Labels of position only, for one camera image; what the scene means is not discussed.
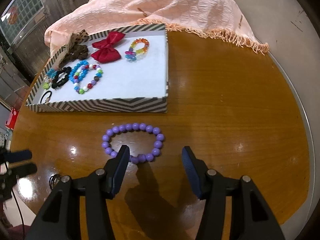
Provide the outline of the brown scrunchie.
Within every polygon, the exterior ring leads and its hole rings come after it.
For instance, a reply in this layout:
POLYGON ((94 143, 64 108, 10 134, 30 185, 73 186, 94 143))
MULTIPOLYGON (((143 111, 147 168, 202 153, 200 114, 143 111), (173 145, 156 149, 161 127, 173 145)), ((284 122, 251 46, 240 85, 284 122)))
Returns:
POLYGON ((85 60, 88 58, 88 48, 86 45, 75 44, 65 55, 63 61, 69 62, 76 59, 85 60))

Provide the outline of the red plastic container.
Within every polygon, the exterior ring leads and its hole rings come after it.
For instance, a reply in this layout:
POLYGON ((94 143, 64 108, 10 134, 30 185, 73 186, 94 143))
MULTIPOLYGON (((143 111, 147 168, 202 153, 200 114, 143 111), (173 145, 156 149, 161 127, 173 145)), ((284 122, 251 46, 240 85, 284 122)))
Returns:
POLYGON ((18 118, 19 110, 15 109, 14 107, 11 108, 9 117, 5 122, 5 126, 7 129, 14 130, 17 118, 18 118))

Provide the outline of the black scrunchie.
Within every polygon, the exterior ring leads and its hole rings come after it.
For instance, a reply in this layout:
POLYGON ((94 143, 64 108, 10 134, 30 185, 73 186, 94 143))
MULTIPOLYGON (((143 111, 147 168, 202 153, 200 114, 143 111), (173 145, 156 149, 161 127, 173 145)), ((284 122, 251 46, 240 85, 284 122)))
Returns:
POLYGON ((59 69, 52 80, 52 89, 61 88, 69 80, 71 70, 71 67, 63 67, 59 69))

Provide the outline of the leopard print bow scrunchie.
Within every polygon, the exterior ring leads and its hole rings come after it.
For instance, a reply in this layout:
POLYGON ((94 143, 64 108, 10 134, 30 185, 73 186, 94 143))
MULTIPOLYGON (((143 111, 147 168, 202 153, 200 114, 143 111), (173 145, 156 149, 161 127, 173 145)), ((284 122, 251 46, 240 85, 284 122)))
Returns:
MULTIPOLYGON (((88 38, 89 38, 89 36, 88 36, 87 31, 85 31, 85 29, 80 31, 79 33, 72 33, 72 35, 69 39, 69 42, 67 44, 67 53, 75 44, 85 45, 84 43, 88 41, 88 38)), ((70 61, 65 62, 65 61, 63 61, 63 59, 60 61, 58 68, 62 68, 67 63, 70 62, 70 61)))

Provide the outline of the red satin bow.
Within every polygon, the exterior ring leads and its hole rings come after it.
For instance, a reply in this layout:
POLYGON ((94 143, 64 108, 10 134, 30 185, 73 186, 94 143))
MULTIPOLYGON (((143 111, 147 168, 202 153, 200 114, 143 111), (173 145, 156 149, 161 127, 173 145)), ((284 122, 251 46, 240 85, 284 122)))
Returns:
POLYGON ((104 40, 92 43, 92 47, 97 49, 97 51, 92 53, 91 57, 99 63, 109 63, 119 60, 121 55, 114 46, 124 37, 124 33, 117 31, 109 32, 107 38, 104 40))

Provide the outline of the striped white tray box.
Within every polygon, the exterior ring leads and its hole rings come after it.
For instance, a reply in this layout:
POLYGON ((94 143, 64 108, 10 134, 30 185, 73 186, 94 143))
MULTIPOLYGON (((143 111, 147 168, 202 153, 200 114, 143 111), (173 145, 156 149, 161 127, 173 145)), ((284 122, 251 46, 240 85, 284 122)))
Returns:
POLYGON ((87 75, 79 82, 90 89, 78 93, 69 80, 58 89, 43 88, 44 76, 56 69, 66 54, 62 46, 47 62, 25 101, 33 112, 128 112, 165 113, 168 104, 168 38, 164 24, 144 24, 120 27, 125 37, 114 47, 121 58, 99 63, 92 57, 85 62, 87 75), (94 81, 97 70, 99 81, 94 81))

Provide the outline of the pink fringed blanket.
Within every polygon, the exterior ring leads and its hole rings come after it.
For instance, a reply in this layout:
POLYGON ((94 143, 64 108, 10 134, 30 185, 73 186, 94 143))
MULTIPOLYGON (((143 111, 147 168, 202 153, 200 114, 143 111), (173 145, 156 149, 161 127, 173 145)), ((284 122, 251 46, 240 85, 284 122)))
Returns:
POLYGON ((47 28, 44 42, 54 55, 72 33, 89 34, 139 24, 165 24, 201 38, 218 38, 266 53, 234 0, 89 0, 47 28))

